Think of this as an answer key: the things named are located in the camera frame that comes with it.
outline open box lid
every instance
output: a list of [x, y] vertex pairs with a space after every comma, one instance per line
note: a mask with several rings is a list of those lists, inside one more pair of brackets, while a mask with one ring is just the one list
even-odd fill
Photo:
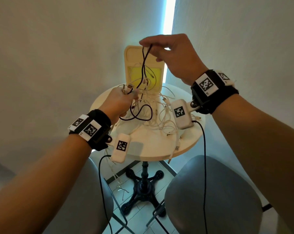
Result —
[[[134, 88], [140, 83], [142, 78], [143, 63], [142, 46], [127, 46], [124, 50], [124, 66], [126, 71], [126, 84], [132, 84]], [[146, 76], [150, 79], [148, 88], [150, 93], [160, 93], [162, 89], [162, 79], [165, 63], [156, 62], [156, 57], [148, 54], [145, 61]]]

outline white tracking module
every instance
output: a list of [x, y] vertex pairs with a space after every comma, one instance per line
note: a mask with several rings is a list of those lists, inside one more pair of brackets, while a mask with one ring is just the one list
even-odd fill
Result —
[[130, 142], [131, 137], [129, 135], [119, 134], [117, 138], [115, 138], [115, 147], [110, 160], [117, 163], [124, 163]]
[[190, 113], [197, 110], [199, 106], [192, 108], [190, 103], [191, 102], [187, 103], [184, 99], [178, 99], [171, 102], [174, 120], [179, 130], [184, 130], [194, 126]]

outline table foot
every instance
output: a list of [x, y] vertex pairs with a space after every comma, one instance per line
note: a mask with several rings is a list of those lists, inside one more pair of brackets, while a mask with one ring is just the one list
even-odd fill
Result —
[[[132, 169], [127, 169], [126, 176], [134, 181], [134, 188], [133, 188], [133, 195], [130, 198], [129, 202], [121, 206], [121, 210], [123, 214], [128, 215], [132, 207], [137, 203], [137, 201], [149, 201], [150, 203], [153, 204], [154, 208], [157, 208], [159, 205], [159, 202], [157, 201], [156, 196], [154, 194], [155, 183], [164, 177], [163, 171], [159, 170], [156, 172], [156, 174], [153, 177], [149, 177], [149, 178], [148, 178], [147, 171], [145, 171], [145, 173], [143, 171], [142, 173], [143, 178], [142, 178], [142, 177], [136, 176]], [[159, 214], [159, 216], [164, 217], [165, 215], [166, 215], [166, 211], [164, 209]]]

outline round table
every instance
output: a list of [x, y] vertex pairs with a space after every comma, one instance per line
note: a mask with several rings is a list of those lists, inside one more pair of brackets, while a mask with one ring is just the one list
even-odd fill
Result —
[[[168, 87], [175, 94], [175, 99], [169, 99], [171, 102], [177, 99], [184, 99], [186, 102], [192, 101], [192, 95], [186, 91], [169, 84], [163, 84], [163, 86]], [[112, 89], [113, 88], [108, 89], [98, 96], [98, 98], [93, 102], [90, 110], [99, 108]], [[163, 95], [173, 97], [172, 93], [165, 87], [162, 87], [161, 93]], [[163, 102], [162, 97], [156, 96], [155, 99], [159, 102]], [[158, 104], [158, 113], [162, 109], [163, 106]], [[171, 112], [170, 114], [171, 120], [174, 121], [174, 117]], [[197, 112], [193, 112], [192, 114], [201, 118], [199, 122], [204, 128], [205, 115]], [[134, 160], [143, 161], [142, 177], [137, 177], [134, 171], [131, 169], [126, 170], [126, 176], [134, 181], [134, 192], [130, 201], [122, 205], [122, 211], [125, 215], [130, 212], [133, 205], [139, 200], [150, 201], [155, 208], [159, 205], [159, 202], [157, 201], [154, 194], [154, 186], [157, 180], [163, 178], [164, 173], [159, 170], [153, 177], [148, 177], [148, 161], [161, 161], [169, 159], [176, 145], [176, 135], [167, 135], [164, 131], [161, 130], [150, 130], [148, 127], [142, 124], [143, 122], [137, 119], [127, 122], [122, 121], [120, 124], [114, 127], [110, 134], [113, 144], [119, 133], [129, 134], [129, 132], [134, 130], [130, 134], [131, 142], [126, 156]], [[195, 123], [194, 127], [192, 128], [188, 128], [182, 131], [180, 130], [179, 135], [179, 150], [175, 150], [173, 157], [181, 155], [191, 149], [202, 136], [202, 130], [200, 126]], [[165, 216], [165, 211], [162, 212], [159, 216]]]

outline white tabletop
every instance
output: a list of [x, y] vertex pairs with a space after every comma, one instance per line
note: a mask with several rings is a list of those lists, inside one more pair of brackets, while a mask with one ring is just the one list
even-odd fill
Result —
[[[191, 94], [187, 93], [186, 91], [169, 84], [163, 84], [163, 86], [168, 87], [172, 92], [175, 94], [176, 99], [184, 99], [186, 102], [190, 102], [192, 100]], [[108, 89], [104, 93], [102, 93], [92, 104], [90, 110], [94, 110], [99, 108], [99, 106], [102, 105], [106, 97], [108, 96], [109, 92], [112, 90]], [[164, 95], [171, 95], [172, 93], [166, 89], [162, 88], [161, 91]], [[163, 107], [159, 104], [158, 111], [162, 110]], [[195, 116], [201, 117], [199, 122], [201, 125], [205, 126], [205, 115], [193, 112]], [[134, 119], [129, 122], [123, 122], [122, 126], [117, 126], [114, 128], [114, 130], [111, 132], [110, 136], [114, 138], [118, 135], [118, 133], [126, 133], [127, 128], [130, 127], [136, 127], [138, 123], [141, 123], [141, 121], [138, 121], [137, 119]], [[173, 157], [179, 156], [189, 149], [191, 149], [199, 140], [199, 138], [202, 136], [202, 130], [200, 126], [195, 123], [195, 126], [192, 128], [188, 128], [186, 130], [179, 132], [181, 135], [180, 142], [180, 148], [178, 151], [175, 151], [173, 154]], [[166, 133], [160, 130], [149, 130], [148, 127], [141, 125], [136, 130], [134, 130], [133, 133], [130, 134], [131, 136], [131, 142], [129, 145], [129, 150], [127, 157], [138, 160], [138, 161], [161, 161], [166, 160], [170, 157], [170, 154], [172, 153], [173, 149], [175, 148], [176, 144], [176, 135], [169, 135], [167, 136]]]

